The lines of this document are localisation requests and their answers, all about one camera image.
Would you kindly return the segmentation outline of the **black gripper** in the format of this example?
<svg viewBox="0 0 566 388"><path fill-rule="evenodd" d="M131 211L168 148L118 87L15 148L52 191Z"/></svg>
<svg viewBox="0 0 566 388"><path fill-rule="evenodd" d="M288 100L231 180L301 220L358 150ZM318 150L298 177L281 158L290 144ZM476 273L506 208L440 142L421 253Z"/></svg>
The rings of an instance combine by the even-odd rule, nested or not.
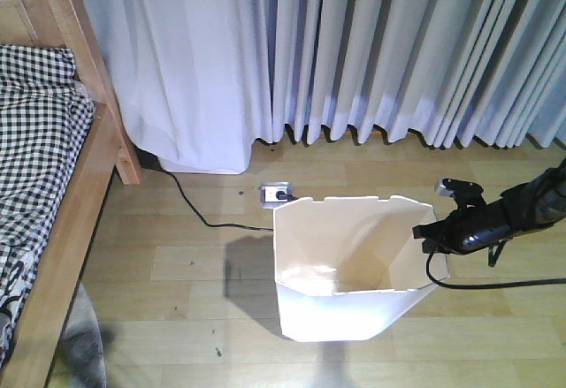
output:
<svg viewBox="0 0 566 388"><path fill-rule="evenodd" d="M412 233L416 240L440 239L444 253L457 255L477 252L512 236L500 204L457 210L444 219L443 224L419 224L412 228Z"/></svg>

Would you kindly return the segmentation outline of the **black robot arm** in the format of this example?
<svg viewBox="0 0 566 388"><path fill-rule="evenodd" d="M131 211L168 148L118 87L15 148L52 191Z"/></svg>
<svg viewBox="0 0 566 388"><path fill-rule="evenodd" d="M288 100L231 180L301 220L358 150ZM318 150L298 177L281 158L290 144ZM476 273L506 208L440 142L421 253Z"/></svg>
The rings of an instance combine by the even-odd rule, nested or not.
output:
<svg viewBox="0 0 566 388"><path fill-rule="evenodd" d="M565 163L503 191L490 203L482 196L483 187L475 182L440 179L436 192L454 199L457 209L442 220L413 227L413 237L423 241L425 254L468 255L563 220Z"/></svg>

